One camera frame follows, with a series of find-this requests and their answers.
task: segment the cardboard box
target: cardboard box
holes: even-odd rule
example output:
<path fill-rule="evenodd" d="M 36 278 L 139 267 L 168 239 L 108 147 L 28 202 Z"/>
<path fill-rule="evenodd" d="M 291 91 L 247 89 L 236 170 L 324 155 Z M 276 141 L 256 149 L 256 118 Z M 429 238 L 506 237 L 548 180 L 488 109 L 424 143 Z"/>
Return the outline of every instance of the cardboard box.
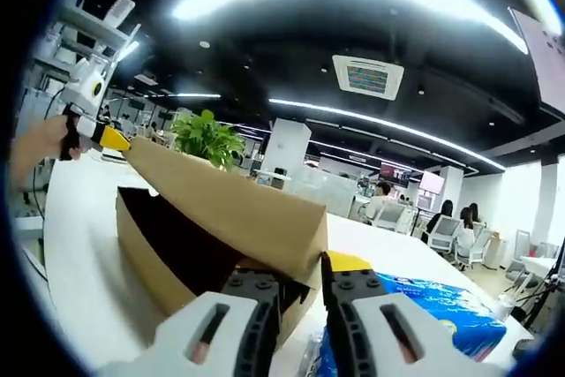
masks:
<path fill-rule="evenodd" d="M 221 290 L 242 261 L 264 264 L 288 276 L 296 292 L 282 308 L 280 346 L 321 286 L 325 207 L 147 139 L 134 139 L 124 156 L 160 193 L 119 188 L 117 233 L 162 310 L 171 315 L 205 291 Z"/>

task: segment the blue plastic packaging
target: blue plastic packaging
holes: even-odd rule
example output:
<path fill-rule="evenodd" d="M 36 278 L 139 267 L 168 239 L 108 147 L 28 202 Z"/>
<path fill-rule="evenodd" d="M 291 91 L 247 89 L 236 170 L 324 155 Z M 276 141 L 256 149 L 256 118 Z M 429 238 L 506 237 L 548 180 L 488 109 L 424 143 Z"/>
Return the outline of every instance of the blue plastic packaging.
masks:
<path fill-rule="evenodd" d="M 404 293 L 453 335 L 453 344 L 462 353 L 482 361 L 506 334 L 506 327 L 497 320 L 476 296 L 467 290 L 428 280 L 408 279 L 379 274 L 388 293 Z M 328 332 L 320 345 L 317 377 L 337 376 Z"/>

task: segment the green leaves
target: green leaves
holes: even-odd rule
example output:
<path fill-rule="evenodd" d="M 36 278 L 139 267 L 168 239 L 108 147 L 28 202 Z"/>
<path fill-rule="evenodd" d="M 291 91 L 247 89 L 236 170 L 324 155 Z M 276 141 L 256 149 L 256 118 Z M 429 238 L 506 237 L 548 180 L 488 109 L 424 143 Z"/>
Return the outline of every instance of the green leaves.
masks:
<path fill-rule="evenodd" d="M 244 140 L 236 135 L 229 125 L 214 120 L 214 113 L 204 109 L 200 116 L 179 119 L 171 130 L 180 151 L 208 159 L 215 167 L 230 170 L 233 155 L 242 155 Z"/>

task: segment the ceiling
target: ceiling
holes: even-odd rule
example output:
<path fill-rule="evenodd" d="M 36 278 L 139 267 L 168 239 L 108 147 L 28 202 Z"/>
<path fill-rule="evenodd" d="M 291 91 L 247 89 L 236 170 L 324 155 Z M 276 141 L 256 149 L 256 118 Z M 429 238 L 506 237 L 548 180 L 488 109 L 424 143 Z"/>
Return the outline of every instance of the ceiling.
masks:
<path fill-rule="evenodd" d="M 83 7 L 103 17 L 115 1 L 84 0 Z M 453 165 L 466 173 L 499 170 L 390 126 L 268 99 L 377 117 L 476 153 L 559 121 L 540 109 L 530 58 L 515 45 L 487 26 L 446 17 L 411 0 L 237 0 L 189 20 L 172 16 L 180 0 L 133 1 L 136 7 L 123 26 L 129 30 L 141 24 L 136 37 L 140 47 L 118 66 L 112 85 L 133 87 L 130 91 L 139 95 L 148 90 L 162 94 L 164 88 L 222 96 L 154 99 L 170 109 L 211 109 L 222 121 L 262 129 L 278 117 L 314 119 L 376 136 L 307 122 L 313 140 L 418 170 Z M 532 13 L 523 0 L 474 1 L 513 31 L 509 7 Z M 209 49 L 203 49 L 201 41 L 207 41 Z M 401 65 L 404 74 L 396 99 L 341 90 L 333 55 Z M 154 76 L 159 85 L 137 81 L 134 76 L 140 72 Z M 309 151 L 348 157 L 343 150 L 321 145 L 311 145 Z M 489 159 L 509 166 L 564 151 L 562 138 L 557 138 Z"/>

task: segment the box flap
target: box flap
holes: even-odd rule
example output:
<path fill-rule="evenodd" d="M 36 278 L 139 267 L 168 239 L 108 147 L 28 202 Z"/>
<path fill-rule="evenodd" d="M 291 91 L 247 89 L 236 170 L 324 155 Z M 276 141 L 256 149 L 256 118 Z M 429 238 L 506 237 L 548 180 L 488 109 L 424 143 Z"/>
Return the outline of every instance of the box flap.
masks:
<path fill-rule="evenodd" d="M 125 158 L 182 214 L 245 256 L 320 287 L 328 249 L 326 208 L 135 138 Z"/>

